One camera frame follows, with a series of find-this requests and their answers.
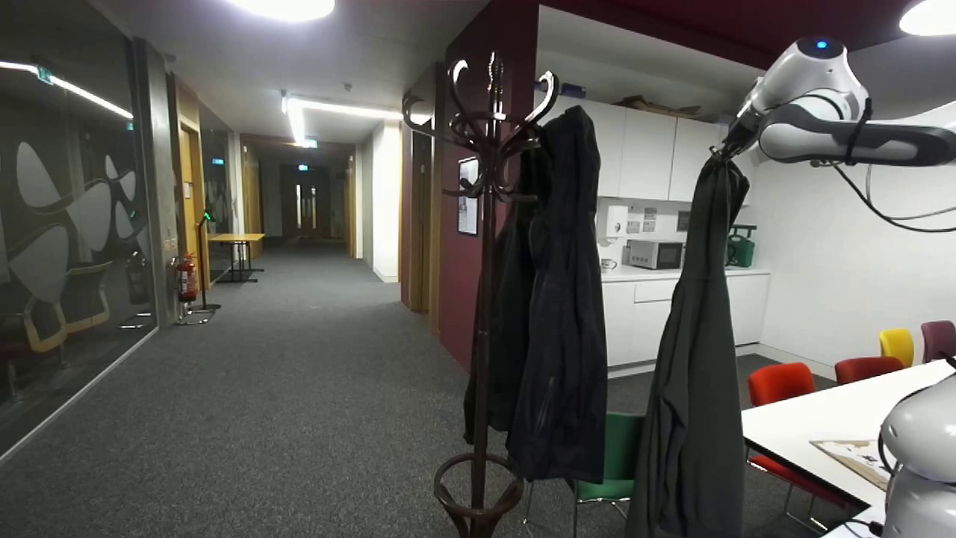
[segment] paper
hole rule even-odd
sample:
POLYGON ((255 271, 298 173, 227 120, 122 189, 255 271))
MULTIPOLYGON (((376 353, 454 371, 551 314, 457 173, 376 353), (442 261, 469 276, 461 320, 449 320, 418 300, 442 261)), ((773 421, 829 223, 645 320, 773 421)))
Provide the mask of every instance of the paper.
POLYGON ((878 458, 875 439, 815 439, 814 446, 821 449, 829 458, 841 459, 847 468, 868 479, 871 483, 887 491, 890 471, 878 458))

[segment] chair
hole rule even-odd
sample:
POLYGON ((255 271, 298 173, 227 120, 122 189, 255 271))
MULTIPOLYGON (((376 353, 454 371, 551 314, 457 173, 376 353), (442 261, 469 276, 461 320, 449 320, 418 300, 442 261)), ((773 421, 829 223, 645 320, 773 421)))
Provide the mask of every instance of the chair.
MULTIPOLYGON (((630 503, 644 430, 644 416, 611 412, 605 419, 605 482, 569 482, 573 492, 573 534, 579 504, 612 504, 621 516, 629 516, 629 512, 620 503, 630 503)), ((530 504, 524 516, 527 527, 533 522, 533 500, 536 483, 530 486, 530 504)))
POLYGON ((844 358, 833 364, 836 386, 859 383, 868 377, 881 377, 890 371, 903 371, 903 361, 887 358, 887 355, 854 355, 854 358, 844 358))
POLYGON ((924 361, 956 355, 956 325, 950 320, 929 320, 924 331, 924 361))
MULTIPOLYGON (((766 364, 757 368, 747 377, 747 388, 751 388, 751 404, 753 406, 766 406, 773 401, 790 401, 797 395, 809 395, 814 391, 814 374, 803 361, 787 361, 787 364, 766 364)), ((815 479, 803 476, 800 468, 790 465, 787 459, 778 459, 766 452, 751 453, 751 465, 757 465, 759 471, 778 476, 784 479, 787 486, 787 500, 784 500, 784 516, 818 531, 824 528, 815 516, 814 516, 814 504, 815 500, 829 500, 829 503, 844 503, 841 492, 833 492, 832 486, 818 483, 815 479), (790 512, 793 492, 796 486, 809 492, 809 513, 806 519, 790 512)))
POLYGON ((897 361, 911 368, 914 364, 914 338, 903 325, 881 328, 878 331, 878 353, 893 355, 897 361))

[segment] yellow object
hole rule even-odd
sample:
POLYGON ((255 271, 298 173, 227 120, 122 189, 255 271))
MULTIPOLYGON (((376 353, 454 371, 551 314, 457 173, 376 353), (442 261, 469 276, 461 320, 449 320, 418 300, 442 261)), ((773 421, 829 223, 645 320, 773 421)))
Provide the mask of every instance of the yellow object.
POLYGON ((914 338, 908 334, 908 328, 881 328, 878 331, 878 353, 881 355, 893 355, 897 361, 903 361, 905 368, 914 364, 914 338))

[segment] glass wall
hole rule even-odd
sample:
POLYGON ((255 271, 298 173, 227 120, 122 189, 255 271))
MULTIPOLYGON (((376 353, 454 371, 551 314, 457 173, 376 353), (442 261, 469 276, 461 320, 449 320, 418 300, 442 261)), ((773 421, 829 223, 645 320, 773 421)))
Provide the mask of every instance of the glass wall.
POLYGON ((0 452, 154 328, 130 41, 0 0, 0 452))

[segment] table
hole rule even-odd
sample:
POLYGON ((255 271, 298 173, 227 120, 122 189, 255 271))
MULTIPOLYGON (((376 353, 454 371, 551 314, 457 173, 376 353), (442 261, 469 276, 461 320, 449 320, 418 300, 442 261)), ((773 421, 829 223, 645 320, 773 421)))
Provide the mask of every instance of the table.
POLYGON ((230 256, 230 271, 237 276, 237 280, 251 280, 251 271, 258 271, 251 268, 251 246, 264 240, 266 234, 210 234, 207 235, 210 246, 237 246, 230 256))
POLYGON ((769 406, 745 410, 745 439, 818 482, 871 504, 860 519, 884 519, 884 491, 818 452, 814 439, 875 439, 899 398, 950 377, 947 361, 914 364, 884 377, 821 388, 769 406))

